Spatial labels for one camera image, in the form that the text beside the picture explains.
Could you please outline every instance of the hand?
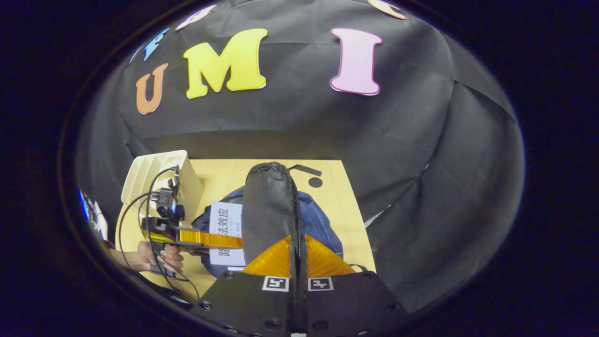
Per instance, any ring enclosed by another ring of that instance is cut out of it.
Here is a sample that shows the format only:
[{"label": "hand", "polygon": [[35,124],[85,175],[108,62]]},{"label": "hand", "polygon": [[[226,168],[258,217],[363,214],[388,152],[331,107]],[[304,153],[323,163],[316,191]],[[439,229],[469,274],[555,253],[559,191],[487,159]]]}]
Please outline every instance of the hand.
[{"label": "hand", "polygon": [[[172,272],[181,273],[181,268],[183,267],[183,256],[179,254],[181,249],[177,246],[167,245],[165,250],[157,252],[158,260],[164,264],[164,267]],[[150,270],[150,264],[156,265],[156,260],[154,259],[154,254],[152,254],[152,249],[150,248],[150,244],[145,241],[140,241],[137,245],[137,256],[140,259],[140,262],[144,266],[144,270]]]}]

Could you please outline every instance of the black fabric backdrop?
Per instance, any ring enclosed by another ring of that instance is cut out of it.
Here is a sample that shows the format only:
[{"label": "black fabric backdrop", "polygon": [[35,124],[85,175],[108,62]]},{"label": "black fabric backdrop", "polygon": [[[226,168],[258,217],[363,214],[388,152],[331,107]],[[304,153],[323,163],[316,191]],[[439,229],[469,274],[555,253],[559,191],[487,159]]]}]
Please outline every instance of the black fabric backdrop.
[{"label": "black fabric backdrop", "polygon": [[[78,181],[113,231],[133,159],[184,149],[192,159],[342,160],[363,219],[385,210],[368,237],[377,273],[408,311],[465,283],[497,251],[519,206],[524,147],[500,85],[457,42],[365,1],[220,2],[176,32],[187,16],[168,25],[148,60],[143,48],[130,64],[124,59],[89,106]],[[374,53],[378,95],[329,86],[339,67],[337,27],[384,41]],[[183,52],[209,42],[220,53],[252,28],[268,31],[259,49],[266,87],[188,99]],[[161,103],[142,115],[135,82],[163,63]]]}]

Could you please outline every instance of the table surface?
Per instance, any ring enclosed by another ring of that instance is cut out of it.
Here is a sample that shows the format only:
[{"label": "table surface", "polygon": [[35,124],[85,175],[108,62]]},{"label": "table surface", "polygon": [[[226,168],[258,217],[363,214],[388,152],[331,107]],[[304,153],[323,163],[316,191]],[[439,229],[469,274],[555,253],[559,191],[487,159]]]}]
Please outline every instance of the table surface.
[{"label": "table surface", "polygon": [[[358,203],[345,168],[338,160],[190,160],[193,169],[204,185],[204,193],[193,219],[200,216],[204,208],[212,202],[223,199],[231,191],[245,185],[247,173],[254,165],[270,161],[277,161],[287,167],[300,164],[322,172],[320,178],[323,184],[318,188],[308,184],[308,180],[315,177],[310,173],[291,170],[291,176],[298,190],[310,194],[329,218],[331,228],[343,244],[343,260],[376,271]],[[122,207],[119,219],[125,207],[126,205]],[[129,211],[123,220],[122,239],[124,251],[137,250],[139,241],[144,240],[135,212]],[[116,237],[116,247],[119,249],[118,236]],[[184,258],[183,274],[197,287],[201,297],[212,286],[216,278],[208,273],[200,262],[199,256],[192,256],[186,252],[181,254]],[[157,285],[168,286],[161,275],[150,272],[141,274]],[[171,283],[179,288],[186,298],[190,300],[196,298],[195,291],[188,282],[171,280]]]}]

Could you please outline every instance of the pink letter i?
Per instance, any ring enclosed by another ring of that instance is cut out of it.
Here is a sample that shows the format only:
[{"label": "pink letter i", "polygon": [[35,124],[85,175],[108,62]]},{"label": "pink letter i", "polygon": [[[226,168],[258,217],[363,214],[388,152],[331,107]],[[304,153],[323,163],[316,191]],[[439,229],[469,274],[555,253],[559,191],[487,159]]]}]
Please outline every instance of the pink letter i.
[{"label": "pink letter i", "polygon": [[362,95],[376,95],[380,86],[373,79],[374,46],[383,40],[369,32],[351,28],[333,28],[341,41],[339,75],[331,79],[331,88]]}]

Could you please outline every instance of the yellow letter m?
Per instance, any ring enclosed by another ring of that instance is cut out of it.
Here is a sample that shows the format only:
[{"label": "yellow letter m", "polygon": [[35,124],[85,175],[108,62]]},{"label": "yellow letter m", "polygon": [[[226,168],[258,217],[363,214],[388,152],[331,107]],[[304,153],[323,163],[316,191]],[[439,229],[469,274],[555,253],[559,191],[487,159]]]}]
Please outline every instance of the yellow letter m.
[{"label": "yellow letter m", "polygon": [[229,67],[231,79],[226,83],[229,90],[263,88],[266,79],[260,75],[258,68],[258,47],[266,35],[266,29],[261,28],[241,31],[231,37],[220,56],[208,43],[187,49],[183,54],[189,63],[187,97],[196,98],[208,93],[208,87],[202,83],[202,75],[212,90],[219,92]]}]

